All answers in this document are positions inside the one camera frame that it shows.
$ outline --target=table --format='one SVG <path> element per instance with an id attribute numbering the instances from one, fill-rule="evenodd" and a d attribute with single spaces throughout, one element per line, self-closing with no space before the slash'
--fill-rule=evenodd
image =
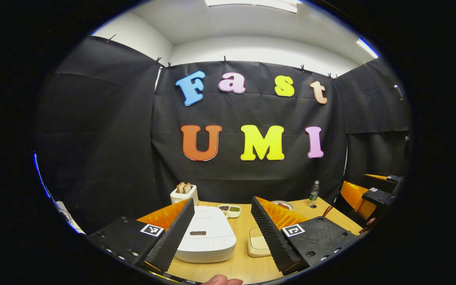
<path id="1" fill-rule="evenodd" d="M 324 211 L 330 206 L 323 199 L 318 197 L 317 207 L 311 209 L 307 206 L 309 199 L 290 202 L 294 207 L 294 212 L 303 215 L 306 218 L 315 218 L 323 215 Z M 224 203 L 213 203 L 200 201 L 198 206 L 214 206 L 217 207 Z M 231 204 L 241 207 L 241 214 L 238 218 L 228 218 L 228 222 L 232 226 L 233 232 L 237 237 L 237 243 L 233 256 L 226 260 L 216 263 L 189 263 L 179 260 L 174 257 L 167 273 L 173 276 L 184 278 L 187 280 L 206 282 L 215 274 L 223 274 L 228 279 L 238 278 L 244 281 L 244 284 L 258 283 L 269 281 L 283 276 L 277 269 L 272 256 L 263 256 L 253 258 L 247 254 L 247 240 L 249 231 L 257 227 L 257 223 L 251 215 L 251 204 Z M 326 218 L 335 222 L 347 231 L 358 235 L 362 229 L 355 222 L 350 220 L 337 209 L 331 209 L 326 215 Z"/>

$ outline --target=bread slice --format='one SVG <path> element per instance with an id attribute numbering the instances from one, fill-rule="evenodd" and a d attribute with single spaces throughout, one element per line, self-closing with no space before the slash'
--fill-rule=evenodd
<path id="1" fill-rule="evenodd" d="M 177 193 L 184 194 L 184 182 L 181 182 L 179 185 L 177 185 Z"/>
<path id="2" fill-rule="evenodd" d="M 184 185 L 184 193 L 187 194 L 191 191 L 191 184 L 187 183 Z"/>

